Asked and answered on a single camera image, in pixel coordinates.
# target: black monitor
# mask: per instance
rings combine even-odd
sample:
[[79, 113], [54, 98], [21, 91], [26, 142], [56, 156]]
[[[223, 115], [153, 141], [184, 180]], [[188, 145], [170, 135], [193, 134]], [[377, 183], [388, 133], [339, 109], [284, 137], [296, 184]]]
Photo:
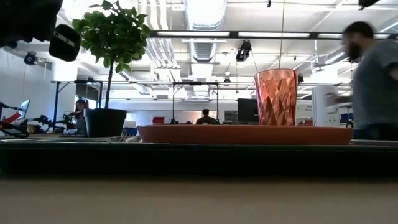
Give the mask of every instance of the black monitor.
[[238, 121], [240, 123], [259, 122], [259, 111], [256, 99], [238, 99]]
[[25, 117], [26, 117], [26, 112], [27, 112], [27, 109], [28, 109], [28, 107], [29, 107], [29, 103], [30, 103], [30, 100], [26, 100], [26, 101], [24, 101], [22, 104], [21, 104], [21, 106], [19, 107], [20, 109], [22, 109], [22, 110], [19, 110], [18, 111], [18, 113], [21, 115], [18, 119], [25, 119]]

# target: security camera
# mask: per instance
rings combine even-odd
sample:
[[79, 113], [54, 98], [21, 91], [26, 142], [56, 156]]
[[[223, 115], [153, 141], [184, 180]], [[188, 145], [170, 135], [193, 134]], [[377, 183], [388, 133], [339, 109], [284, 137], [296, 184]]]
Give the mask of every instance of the security camera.
[[37, 61], [36, 52], [28, 52], [24, 59], [27, 65], [36, 65]]

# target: ceiling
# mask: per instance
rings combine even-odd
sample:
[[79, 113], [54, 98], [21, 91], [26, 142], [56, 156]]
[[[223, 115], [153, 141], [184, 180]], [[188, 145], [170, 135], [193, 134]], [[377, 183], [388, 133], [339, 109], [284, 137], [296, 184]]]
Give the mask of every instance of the ceiling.
[[[124, 4], [135, 5], [142, 11], [142, 1], [123, 0]], [[159, 21], [160, 2], [162, 0], [148, 0], [147, 14], [151, 19], [151, 1], [156, 4], [156, 17]], [[71, 15], [78, 16], [91, 4], [98, 4], [101, 0], [64, 0], [63, 9], [58, 15], [58, 23], [70, 24]], [[206, 16], [204, 1], [201, 11]], [[183, 0], [166, 0], [167, 26], [170, 30], [187, 29]], [[239, 31], [291, 31], [291, 32], [341, 32], [344, 27], [354, 21], [368, 21], [377, 31], [381, 31], [398, 21], [398, 1], [380, 0], [377, 4], [363, 11], [358, 10], [358, 0], [272, 0], [272, 5], [267, 8], [267, 1], [259, 0], [227, 0], [226, 14], [223, 30]], [[180, 69], [180, 76], [189, 78], [191, 74], [189, 45], [181, 39], [171, 39], [175, 58]], [[341, 48], [339, 40], [251, 40], [252, 54], [245, 61], [243, 68], [237, 68], [235, 55], [242, 39], [226, 39], [226, 43], [218, 44], [211, 76], [212, 79], [221, 80], [225, 72], [230, 72], [232, 77], [238, 77], [238, 82], [251, 82], [258, 71], [272, 68], [298, 68], [304, 77], [309, 78], [310, 63], [305, 63], [314, 55], [328, 55]], [[55, 60], [46, 51], [48, 43], [38, 41], [30, 44], [21, 44], [20, 50], [36, 50], [37, 55], [48, 60]], [[91, 75], [97, 79], [106, 79], [108, 70], [102, 63], [95, 64], [94, 56], [81, 53], [78, 56], [79, 75]], [[131, 73], [127, 73], [134, 80], [148, 80], [151, 62], [148, 56], [143, 56], [139, 62], [132, 62]], [[351, 65], [348, 62], [338, 63], [339, 77], [343, 82], [349, 82]]]

